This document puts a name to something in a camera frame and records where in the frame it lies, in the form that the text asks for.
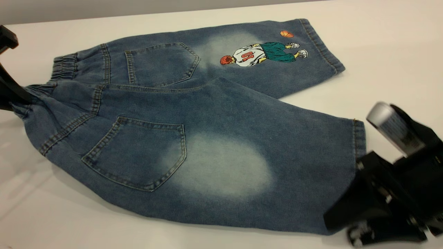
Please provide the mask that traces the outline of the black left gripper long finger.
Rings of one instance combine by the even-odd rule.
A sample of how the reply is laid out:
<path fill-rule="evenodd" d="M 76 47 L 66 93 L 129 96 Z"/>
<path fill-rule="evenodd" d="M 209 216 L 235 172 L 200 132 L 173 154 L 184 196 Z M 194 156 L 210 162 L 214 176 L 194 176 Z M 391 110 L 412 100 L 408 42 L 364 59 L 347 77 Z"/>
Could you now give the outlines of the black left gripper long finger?
<path fill-rule="evenodd" d="M 30 94 L 0 65 L 0 109 L 13 111 L 12 103 L 31 104 Z"/>

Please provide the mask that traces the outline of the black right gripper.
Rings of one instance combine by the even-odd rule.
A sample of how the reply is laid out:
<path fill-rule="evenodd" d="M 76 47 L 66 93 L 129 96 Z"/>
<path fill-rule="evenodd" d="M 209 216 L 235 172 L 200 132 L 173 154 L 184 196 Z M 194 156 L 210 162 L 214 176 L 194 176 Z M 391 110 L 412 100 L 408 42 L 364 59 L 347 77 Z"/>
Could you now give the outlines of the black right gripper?
<path fill-rule="evenodd" d="M 431 128 L 413 120 L 398 106 L 391 106 L 399 119 L 394 143 L 404 155 L 394 167 L 400 172 L 405 190 L 394 176 L 393 164 L 371 151 L 356 161 L 358 169 L 350 186 L 323 215 L 329 231 L 353 224 L 347 237 L 355 248 L 383 242 L 427 241 L 424 231 L 407 220 L 380 218 L 393 213 L 386 202 L 388 196 L 408 211 L 413 201 L 419 209 L 417 218 L 432 235 L 442 235 L 442 140 Z"/>

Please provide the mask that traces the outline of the black left gripper blunt finger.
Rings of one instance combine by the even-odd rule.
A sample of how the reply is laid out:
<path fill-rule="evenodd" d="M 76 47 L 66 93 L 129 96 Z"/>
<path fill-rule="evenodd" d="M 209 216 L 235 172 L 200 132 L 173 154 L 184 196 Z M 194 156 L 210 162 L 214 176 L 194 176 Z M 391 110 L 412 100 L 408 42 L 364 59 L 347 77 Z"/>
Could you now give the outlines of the black left gripper blunt finger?
<path fill-rule="evenodd" d="M 19 42 L 15 33 L 6 28 L 4 25 L 0 26 L 0 54 L 3 54 L 7 49 L 15 49 Z"/>

